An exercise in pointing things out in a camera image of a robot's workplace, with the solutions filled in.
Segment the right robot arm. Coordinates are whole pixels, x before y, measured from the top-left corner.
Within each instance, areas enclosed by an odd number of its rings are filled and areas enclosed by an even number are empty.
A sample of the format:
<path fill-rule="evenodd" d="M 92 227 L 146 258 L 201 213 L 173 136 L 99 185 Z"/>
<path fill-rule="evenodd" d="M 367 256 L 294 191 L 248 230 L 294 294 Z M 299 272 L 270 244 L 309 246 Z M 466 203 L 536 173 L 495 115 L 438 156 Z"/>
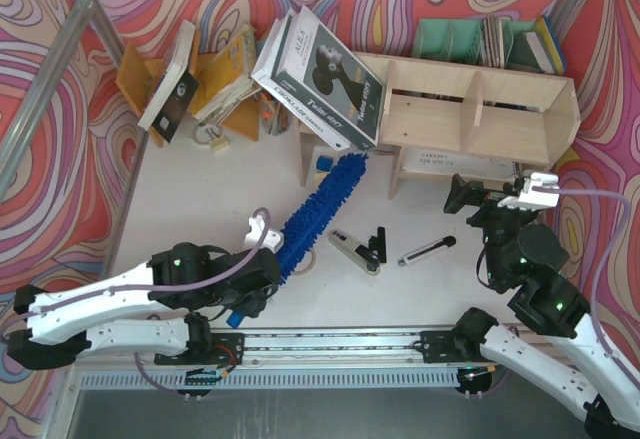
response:
<path fill-rule="evenodd" d="M 444 211 L 476 207 L 466 223 L 482 231 L 484 287 L 512 291 L 508 307 L 519 322 L 573 365 L 538 350 L 524 352 L 505 326 L 475 307 L 448 332 L 445 349 L 465 362 L 487 359 L 518 373 L 571 410 L 592 438 L 636 438 L 639 371 L 608 341 L 596 311 L 598 290 L 585 296 L 562 274 L 569 254 L 537 220 L 566 193 L 554 174 L 531 172 L 500 191 L 455 174 Z"/>

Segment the blue fluffy duster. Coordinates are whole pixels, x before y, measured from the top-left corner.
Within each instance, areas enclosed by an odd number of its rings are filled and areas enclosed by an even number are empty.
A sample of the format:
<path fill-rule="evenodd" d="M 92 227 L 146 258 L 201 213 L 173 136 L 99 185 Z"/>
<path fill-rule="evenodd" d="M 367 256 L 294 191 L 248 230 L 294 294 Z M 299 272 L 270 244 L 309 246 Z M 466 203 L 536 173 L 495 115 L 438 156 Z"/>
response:
<path fill-rule="evenodd" d="M 340 157 L 318 188 L 284 223 L 284 244 L 276 253 L 280 265 L 280 285 L 293 274 L 313 248 L 341 206 L 351 196 L 366 172 L 368 155 L 349 153 Z"/>

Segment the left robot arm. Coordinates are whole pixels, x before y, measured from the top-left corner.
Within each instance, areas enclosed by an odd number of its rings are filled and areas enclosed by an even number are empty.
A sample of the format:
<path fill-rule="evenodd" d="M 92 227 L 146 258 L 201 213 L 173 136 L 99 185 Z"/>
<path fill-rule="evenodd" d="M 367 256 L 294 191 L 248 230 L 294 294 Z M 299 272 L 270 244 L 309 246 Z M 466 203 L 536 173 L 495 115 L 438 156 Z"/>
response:
<path fill-rule="evenodd" d="M 30 370 L 114 353 L 152 353 L 158 365 L 215 364 L 222 347 L 202 309 L 256 318 L 277 292 L 280 273 L 268 249 L 231 254 L 184 242 L 77 289 L 23 286 L 14 310 L 26 325 L 9 334 L 7 354 Z"/>

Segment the beige masking tape roll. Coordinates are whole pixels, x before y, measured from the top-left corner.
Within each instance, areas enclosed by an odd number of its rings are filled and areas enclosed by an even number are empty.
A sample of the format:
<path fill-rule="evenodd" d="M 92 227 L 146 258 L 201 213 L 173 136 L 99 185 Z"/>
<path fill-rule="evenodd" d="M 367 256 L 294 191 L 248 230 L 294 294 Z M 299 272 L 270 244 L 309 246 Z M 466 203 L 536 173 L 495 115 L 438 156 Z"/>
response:
<path fill-rule="evenodd" d="M 308 261 L 308 264 L 302 267 L 301 269 L 295 271 L 295 275 L 304 275 L 314 267 L 316 263 L 316 252 L 313 248 L 309 251 L 309 258 L 310 259 Z"/>

